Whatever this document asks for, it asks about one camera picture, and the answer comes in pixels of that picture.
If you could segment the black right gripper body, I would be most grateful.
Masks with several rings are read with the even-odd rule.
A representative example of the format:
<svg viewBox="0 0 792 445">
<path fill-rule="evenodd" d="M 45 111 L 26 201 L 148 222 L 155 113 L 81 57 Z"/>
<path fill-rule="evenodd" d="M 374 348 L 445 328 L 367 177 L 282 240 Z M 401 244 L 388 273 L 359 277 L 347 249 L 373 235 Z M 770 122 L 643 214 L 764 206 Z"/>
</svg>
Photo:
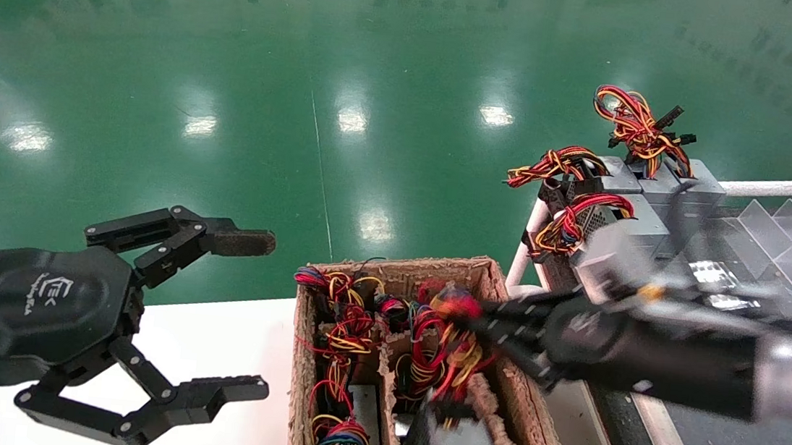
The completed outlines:
<svg viewBox="0 0 792 445">
<path fill-rule="evenodd" d="M 614 391 L 635 391 L 638 367 L 630 344 L 643 339 L 648 323 L 604 311 L 587 298 L 572 297 L 545 317 L 540 386 L 592 381 Z"/>
</svg>

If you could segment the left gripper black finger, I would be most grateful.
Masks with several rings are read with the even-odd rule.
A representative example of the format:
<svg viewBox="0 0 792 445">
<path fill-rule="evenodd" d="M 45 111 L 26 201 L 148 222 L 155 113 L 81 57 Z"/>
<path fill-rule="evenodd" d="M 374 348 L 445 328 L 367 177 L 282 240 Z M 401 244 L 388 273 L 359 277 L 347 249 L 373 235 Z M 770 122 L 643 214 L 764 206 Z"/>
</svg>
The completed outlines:
<svg viewBox="0 0 792 445">
<path fill-rule="evenodd" d="M 146 247 L 134 260 L 134 283 L 151 289 L 204 254 L 256 258 L 270 255 L 276 246 L 272 231 L 240 229 L 229 217 L 202 217 L 181 205 L 90 225 L 84 235 L 88 247 L 114 253 Z"/>
<path fill-rule="evenodd" d="M 87 382 L 118 365 L 149 400 L 127 414 L 63 397 L 75 381 Z M 174 427 L 212 423 L 228 403 L 269 396 L 261 376 L 196 378 L 172 384 L 132 340 L 119 336 L 84 355 L 54 366 L 35 385 L 16 394 L 14 404 L 35 422 L 110 445 L 150 445 Z"/>
</svg>

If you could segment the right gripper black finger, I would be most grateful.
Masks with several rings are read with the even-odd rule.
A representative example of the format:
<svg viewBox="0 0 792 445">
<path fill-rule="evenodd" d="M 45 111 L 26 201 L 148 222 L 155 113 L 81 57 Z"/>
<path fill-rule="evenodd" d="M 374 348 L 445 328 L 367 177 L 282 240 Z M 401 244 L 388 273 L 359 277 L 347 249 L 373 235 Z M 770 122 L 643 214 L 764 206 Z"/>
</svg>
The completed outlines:
<svg viewBox="0 0 792 445">
<path fill-rule="evenodd" d="M 551 300 L 516 298 L 508 302 L 481 304 L 477 329 L 545 335 L 547 320 L 558 306 Z"/>
<path fill-rule="evenodd" d="M 545 352 L 535 352 L 514 339 L 499 339 L 494 344 L 518 369 L 546 392 L 555 390 L 563 380 L 564 371 Z"/>
</svg>

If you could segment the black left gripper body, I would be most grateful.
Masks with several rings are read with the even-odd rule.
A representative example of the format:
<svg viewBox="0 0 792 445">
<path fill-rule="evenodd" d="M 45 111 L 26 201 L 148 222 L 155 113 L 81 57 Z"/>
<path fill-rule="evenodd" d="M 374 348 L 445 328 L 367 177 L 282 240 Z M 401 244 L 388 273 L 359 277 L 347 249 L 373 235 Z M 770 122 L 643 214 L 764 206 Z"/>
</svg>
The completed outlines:
<svg viewBox="0 0 792 445">
<path fill-rule="evenodd" d="M 76 387 L 109 369 L 111 344 L 140 330 L 133 271 L 104 247 L 0 250 L 0 386 L 57 372 Z"/>
</svg>

